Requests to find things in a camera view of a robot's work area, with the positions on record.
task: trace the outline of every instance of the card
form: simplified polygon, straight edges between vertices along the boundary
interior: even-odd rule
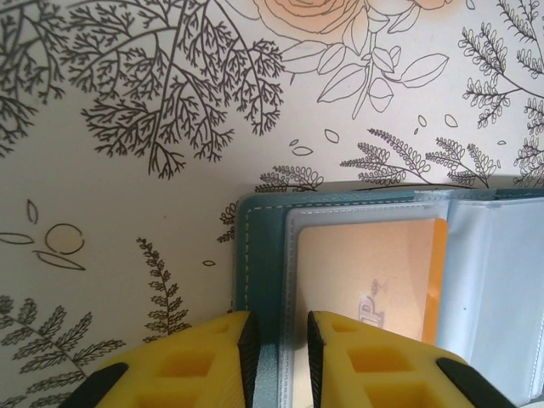
[[[310,310],[434,343],[447,223],[423,219],[304,229],[298,237],[293,408],[312,406]]]

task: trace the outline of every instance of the floral wallpaper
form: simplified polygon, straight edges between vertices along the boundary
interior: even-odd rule
[[[0,407],[226,313],[251,192],[544,187],[536,0],[0,2]]]

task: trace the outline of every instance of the wallpaper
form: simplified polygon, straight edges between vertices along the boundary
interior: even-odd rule
[[[543,187],[537,0],[0,0],[0,407],[231,305],[256,192]]]

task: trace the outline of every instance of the peach rose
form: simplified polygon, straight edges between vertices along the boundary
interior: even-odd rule
[[[299,41],[341,43],[343,33],[353,23],[350,27],[351,35],[366,39],[368,19],[365,0],[253,1],[258,7],[263,23],[280,36]]]
[[[404,13],[411,6],[418,5],[422,9],[434,10],[451,3],[451,0],[366,0],[378,13],[397,15]]]

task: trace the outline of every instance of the yellow plastic piece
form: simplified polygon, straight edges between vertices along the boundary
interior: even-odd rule
[[[351,320],[314,312],[325,343],[321,408],[472,408],[436,366],[460,357]]]
[[[237,347],[248,312],[235,312],[109,360],[128,370],[98,408],[241,408]]]

